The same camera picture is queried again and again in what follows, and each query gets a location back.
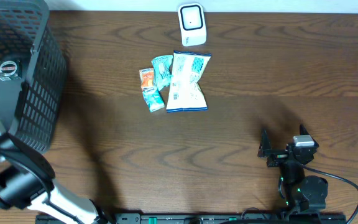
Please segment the cream snack bag blue trim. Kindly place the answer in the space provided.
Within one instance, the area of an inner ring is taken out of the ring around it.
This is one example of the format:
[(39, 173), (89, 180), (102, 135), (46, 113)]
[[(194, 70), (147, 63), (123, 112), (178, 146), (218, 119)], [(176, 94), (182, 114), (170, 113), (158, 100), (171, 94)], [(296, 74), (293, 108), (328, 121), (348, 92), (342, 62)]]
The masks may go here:
[(172, 79), (166, 106), (167, 113), (205, 111), (208, 109), (198, 84), (211, 54), (189, 51), (173, 52)]

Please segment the teal tissue packet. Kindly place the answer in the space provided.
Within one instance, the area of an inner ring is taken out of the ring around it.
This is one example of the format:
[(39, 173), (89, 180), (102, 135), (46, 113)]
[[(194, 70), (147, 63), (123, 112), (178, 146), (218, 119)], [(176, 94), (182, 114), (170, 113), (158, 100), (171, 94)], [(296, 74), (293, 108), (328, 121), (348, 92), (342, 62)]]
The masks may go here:
[(142, 95), (151, 113), (165, 107), (163, 99), (156, 86), (143, 89)]

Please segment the teal plastic-wrapped packet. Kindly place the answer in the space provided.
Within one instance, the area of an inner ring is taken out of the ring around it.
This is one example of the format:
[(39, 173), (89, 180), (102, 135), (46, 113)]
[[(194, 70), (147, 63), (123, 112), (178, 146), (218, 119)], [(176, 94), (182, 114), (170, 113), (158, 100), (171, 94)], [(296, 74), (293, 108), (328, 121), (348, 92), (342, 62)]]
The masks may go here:
[(170, 67), (172, 61), (173, 55), (161, 55), (155, 57), (151, 61), (155, 75), (154, 83), (158, 91), (161, 91), (164, 87), (169, 86), (171, 83), (172, 74), (170, 72)]

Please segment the orange tissue packet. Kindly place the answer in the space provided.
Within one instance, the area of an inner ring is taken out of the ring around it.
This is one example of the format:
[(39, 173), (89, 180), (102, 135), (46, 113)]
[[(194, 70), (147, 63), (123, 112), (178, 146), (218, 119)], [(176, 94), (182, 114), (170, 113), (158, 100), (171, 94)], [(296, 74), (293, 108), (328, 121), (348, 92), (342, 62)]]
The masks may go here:
[(139, 70), (139, 76), (141, 90), (146, 90), (154, 87), (155, 75), (153, 68), (144, 68)]

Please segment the black-white right robot arm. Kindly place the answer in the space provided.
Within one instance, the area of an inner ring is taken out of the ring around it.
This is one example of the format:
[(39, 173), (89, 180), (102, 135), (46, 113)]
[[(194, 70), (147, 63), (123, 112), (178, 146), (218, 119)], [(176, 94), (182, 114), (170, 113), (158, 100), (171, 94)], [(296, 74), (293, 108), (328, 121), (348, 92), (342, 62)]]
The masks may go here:
[(303, 125), (285, 149), (274, 149), (265, 130), (262, 131), (257, 156), (266, 158), (267, 167), (280, 169), (278, 191), (285, 199), (284, 217), (301, 213), (317, 213), (326, 208), (328, 182), (322, 177), (305, 175), (305, 165), (314, 159), (319, 144)]

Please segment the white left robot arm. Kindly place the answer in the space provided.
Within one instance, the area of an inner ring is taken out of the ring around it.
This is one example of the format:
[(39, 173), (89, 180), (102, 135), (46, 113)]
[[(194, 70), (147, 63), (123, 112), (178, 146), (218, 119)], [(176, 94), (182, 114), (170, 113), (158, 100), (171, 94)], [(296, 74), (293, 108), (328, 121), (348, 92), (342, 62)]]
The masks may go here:
[(0, 208), (27, 208), (63, 223), (114, 223), (95, 203), (60, 185), (43, 155), (0, 122)]

